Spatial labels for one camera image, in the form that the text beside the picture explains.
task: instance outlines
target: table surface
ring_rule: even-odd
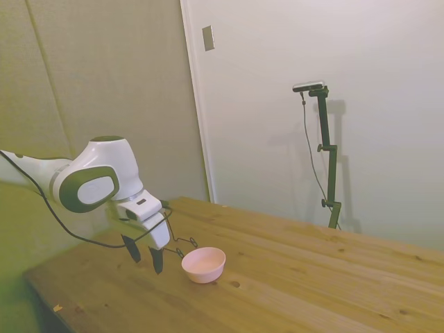
[[[136,264],[92,244],[27,280],[74,332],[444,332],[444,253],[189,198],[171,206],[177,237],[226,253],[216,282],[189,281],[175,253],[156,275],[145,246]]]

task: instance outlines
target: door frame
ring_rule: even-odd
[[[205,102],[201,94],[199,83],[199,72],[196,57],[196,43],[191,33],[191,18],[189,16],[189,2],[191,0],[180,0],[180,8],[182,11],[183,28],[185,31],[185,40],[187,43],[189,69],[191,72],[191,82],[193,84],[194,101],[196,103],[197,121],[200,133],[200,142],[202,144],[203,161],[205,164],[205,173],[207,176],[208,194],[210,202],[217,203],[217,196],[214,193],[214,179],[212,177],[212,159],[209,148],[209,139],[207,134],[207,126],[205,122]]]

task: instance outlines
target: wood knot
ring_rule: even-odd
[[[240,283],[238,283],[237,281],[231,281],[230,284],[234,287],[234,288],[239,288],[241,286]]]

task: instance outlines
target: white wall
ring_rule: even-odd
[[[184,3],[218,202],[327,225],[291,91],[320,78],[343,229],[444,250],[444,2]],[[316,150],[314,99],[307,109]],[[326,187],[327,154],[314,154]]]

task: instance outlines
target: wall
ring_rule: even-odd
[[[121,135],[154,196],[205,200],[179,1],[29,2],[74,151]]]
[[[122,135],[151,193],[207,198],[178,1],[2,1],[0,73],[1,149],[70,156]],[[0,212],[0,332],[42,332],[22,273],[76,242],[29,191],[0,185]],[[57,212],[84,237],[108,226]]]
[[[69,144],[23,1],[0,4],[0,147],[32,156],[69,156]],[[0,185],[0,332],[39,332],[22,273],[76,242],[29,191]],[[57,210],[91,237],[103,220]]]
[[[444,250],[442,1],[183,3],[218,202],[328,224],[291,91],[323,79],[343,229]],[[205,52],[210,24],[216,48]],[[316,99],[306,99],[326,187]]]

